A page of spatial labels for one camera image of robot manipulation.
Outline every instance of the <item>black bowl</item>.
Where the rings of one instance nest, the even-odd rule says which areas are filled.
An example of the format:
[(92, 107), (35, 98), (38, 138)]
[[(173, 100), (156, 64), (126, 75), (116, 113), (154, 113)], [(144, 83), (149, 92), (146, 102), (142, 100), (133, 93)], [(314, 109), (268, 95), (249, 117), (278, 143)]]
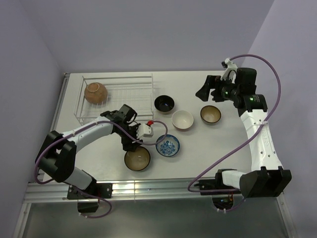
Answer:
[(174, 100), (167, 95), (158, 96), (154, 101), (155, 108), (163, 114), (168, 114), (175, 106)]

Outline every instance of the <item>lavender wall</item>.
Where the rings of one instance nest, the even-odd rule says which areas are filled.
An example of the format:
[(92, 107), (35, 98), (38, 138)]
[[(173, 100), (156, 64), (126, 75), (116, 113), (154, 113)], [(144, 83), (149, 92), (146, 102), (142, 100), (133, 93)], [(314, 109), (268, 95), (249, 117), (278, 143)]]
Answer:
[[(303, 238), (317, 234), (316, 16), (315, 0), (275, 0), (250, 49), (269, 60), (281, 77), (281, 102), (269, 123), (278, 156), (292, 171), (285, 193)], [(246, 60), (244, 66), (258, 70), (258, 92), (272, 108), (274, 75), (256, 59)]]
[(67, 72), (220, 69), (273, 0), (20, 0)]
[(0, 237), (13, 234), (62, 73), (16, 0), (0, 1)]

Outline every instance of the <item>white cable tie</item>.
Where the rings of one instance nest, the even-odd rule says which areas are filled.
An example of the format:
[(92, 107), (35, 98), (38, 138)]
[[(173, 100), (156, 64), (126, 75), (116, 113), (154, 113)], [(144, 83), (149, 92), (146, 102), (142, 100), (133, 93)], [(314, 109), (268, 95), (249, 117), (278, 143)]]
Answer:
[(268, 124), (268, 121), (260, 121), (260, 122), (258, 122), (258, 123), (253, 123), (253, 125), (267, 125)]

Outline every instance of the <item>table surface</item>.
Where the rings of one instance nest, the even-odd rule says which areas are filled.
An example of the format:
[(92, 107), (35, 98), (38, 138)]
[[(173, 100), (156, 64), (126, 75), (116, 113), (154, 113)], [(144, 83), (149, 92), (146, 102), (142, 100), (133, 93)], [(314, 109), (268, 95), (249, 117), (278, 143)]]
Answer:
[[(162, 115), (154, 110), (154, 118), (165, 122), (168, 133), (180, 141), (177, 155), (164, 157), (156, 151), (155, 146), (145, 146), (151, 154), (151, 163), (145, 170), (134, 172), (124, 164), (125, 151), (122, 150), (120, 137), (112, 134), (96, 140), (78, 152), (76, 167), (97, 180), (193, 178), (247, 140), (246, 131), (232, 102), (215, 103), (211, 97), (208, 102), (202, 102), (195, 97), (207, 75), (220, 75), (222, 71), (72, 73), (61, 102), (55, 130), (62, 133), (80, 126), (73, 112), (83, 77), (127, 77), (149, 73), (153, 74), (154, 99), (159, 95), (169, 95), (175, 101), (173, 111), (186, 110), (194, 117), (194, 124), (189, 131), (178, 131), (172, 125), (172, 114)], [(214, 105), (220, 109), (222, 118), (216, 125), (206, 125), (201, 121), (200, 110), (206, 105)], [(144, 141), (155, 142), (162, 134), (164, 128), (155, 126), (154, 136), (145, 138)], [(205, 176), (213, 177), (218, 169), (250, 171), (249, 146), (220, 163)]]

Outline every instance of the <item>wooden bowl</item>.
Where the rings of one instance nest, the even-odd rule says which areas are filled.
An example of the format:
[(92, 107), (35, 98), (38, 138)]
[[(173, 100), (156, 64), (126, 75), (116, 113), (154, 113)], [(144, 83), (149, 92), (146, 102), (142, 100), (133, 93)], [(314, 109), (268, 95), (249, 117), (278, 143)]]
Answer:
[(208, 105), (201, 109), (200, 117), (207, 125), (214, 125), (221, 119), (221, 112), (218, 108)]
[(101, 83), (91, 83), (85, 88), (84, 96), (90, 103), (101, 103), (107, 98), (108, 91)]
[(132, 171), (141, 171), (145, 169), (151, 161), (149, 151), (139, 146), (135, 152), (127, 151), (124, 155), (125, 165)]

